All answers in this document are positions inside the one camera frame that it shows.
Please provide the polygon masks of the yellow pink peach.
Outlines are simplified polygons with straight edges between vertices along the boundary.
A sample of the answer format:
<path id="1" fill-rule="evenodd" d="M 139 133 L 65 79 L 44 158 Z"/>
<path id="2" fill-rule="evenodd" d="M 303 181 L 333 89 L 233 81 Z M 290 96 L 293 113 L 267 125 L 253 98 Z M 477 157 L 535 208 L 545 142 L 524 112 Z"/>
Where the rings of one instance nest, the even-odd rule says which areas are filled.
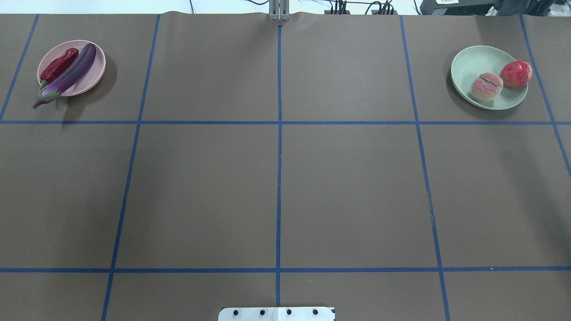
<path id="1" fill-rule="evenodd" d="M 471 95 L 479 102 L 489 102 L 502 91 L 502 78 L 491 72 L 480 74 L 471 85 Z"/>

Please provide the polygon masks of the purple eggplant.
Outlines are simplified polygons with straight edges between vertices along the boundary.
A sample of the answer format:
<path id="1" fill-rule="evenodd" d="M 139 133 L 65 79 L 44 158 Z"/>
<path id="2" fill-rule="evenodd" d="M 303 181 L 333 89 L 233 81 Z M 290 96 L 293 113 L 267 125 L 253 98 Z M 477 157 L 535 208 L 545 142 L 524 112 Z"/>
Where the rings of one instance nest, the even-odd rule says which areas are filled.
<path id="1" fill-rule="evenodd" d="M 75 85 L 91 69 L 96 57 L 96 46 L 88 43 L 78 54 L 78 58 L 59 77 L 47 85 L 41 85 L 33 108 L 58 99 L 62 93 Z"/>

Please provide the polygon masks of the red chili pepper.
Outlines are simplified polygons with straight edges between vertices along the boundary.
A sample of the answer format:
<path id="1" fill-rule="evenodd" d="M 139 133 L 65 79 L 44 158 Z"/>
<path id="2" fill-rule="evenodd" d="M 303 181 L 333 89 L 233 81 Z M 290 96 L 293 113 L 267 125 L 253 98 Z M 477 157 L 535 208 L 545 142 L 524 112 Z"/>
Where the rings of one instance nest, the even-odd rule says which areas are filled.
<path id="1" fill-rule="evenodd" d="M 41 71 L 40 74 L 40 86 L 47 86 L 51 82 L 55 81 L 58 77 L 63 75 L 63 73 L 75 62 L 79 57 L 79 50 L 76 48 L 70 48 L 65 51 L 63 55 L 57 59 L 51 61 L 47 67 Z"/>

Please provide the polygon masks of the pink plate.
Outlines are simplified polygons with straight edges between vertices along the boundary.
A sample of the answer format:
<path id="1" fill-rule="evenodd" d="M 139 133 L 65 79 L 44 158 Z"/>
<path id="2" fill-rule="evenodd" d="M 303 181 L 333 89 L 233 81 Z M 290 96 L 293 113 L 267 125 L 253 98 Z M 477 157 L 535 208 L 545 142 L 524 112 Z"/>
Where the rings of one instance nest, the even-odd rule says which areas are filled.
<path id="1" fill-rule="evenodd" d="M 41 84 L 41 72 L 43 72 L 44 69 L 48 67 L 49 63 L 63 55 L 69 48 L 76 48 L 79 51 L 82 51 L 85 45 L 88 43 L 89 41 L 77 39 L 56 45 L 54 48 L 48 51 L 37 66 L 37 83 L 39 85 Z M 63 97 L 73 97 L 83 94 L 91 90 L 102 79 L 106 69 L 106 57 L 103 50 L 96 43 L 94 43 L 94 47 L 96 48 L 96 55 L 92 67 L 77 83 L 75 83 L 75 85 L 71 86 L 68 90 L 63 92 Z"/>

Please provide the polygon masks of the black power adapter box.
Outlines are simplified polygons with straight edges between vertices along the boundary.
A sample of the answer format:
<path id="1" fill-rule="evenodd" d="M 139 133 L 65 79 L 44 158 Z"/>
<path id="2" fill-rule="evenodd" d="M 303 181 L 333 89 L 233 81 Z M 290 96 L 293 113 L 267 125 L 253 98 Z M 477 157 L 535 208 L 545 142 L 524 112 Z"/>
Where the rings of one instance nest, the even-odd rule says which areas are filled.
<path id="1" fill-rule="evenodd" d="M 495 0 L 423 0 L 423 16 L 485 16 Z"/>

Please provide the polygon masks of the aluminium frame post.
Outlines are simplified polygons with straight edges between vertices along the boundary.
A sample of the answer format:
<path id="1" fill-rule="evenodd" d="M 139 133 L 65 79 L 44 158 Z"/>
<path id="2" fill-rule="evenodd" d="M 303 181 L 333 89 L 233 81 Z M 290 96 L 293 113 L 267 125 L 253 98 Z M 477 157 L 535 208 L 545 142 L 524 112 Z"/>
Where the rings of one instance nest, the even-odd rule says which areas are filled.
<path id="1" fill-rule="evenodd" d="M 289 0 L 269 0 L 270 21 L 288 21 L 290 18 Z"/>

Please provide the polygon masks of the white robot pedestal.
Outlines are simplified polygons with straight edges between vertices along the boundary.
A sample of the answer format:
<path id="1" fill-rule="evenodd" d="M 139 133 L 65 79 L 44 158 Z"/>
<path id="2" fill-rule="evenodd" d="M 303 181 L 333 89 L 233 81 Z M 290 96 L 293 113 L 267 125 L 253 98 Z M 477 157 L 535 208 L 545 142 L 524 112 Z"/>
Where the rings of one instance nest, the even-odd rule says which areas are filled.
<path id="1" fill-rule="evenodd" d="M 335 321 L 334 307 L 235 307 L 223 308 L 219 321 Z"/>

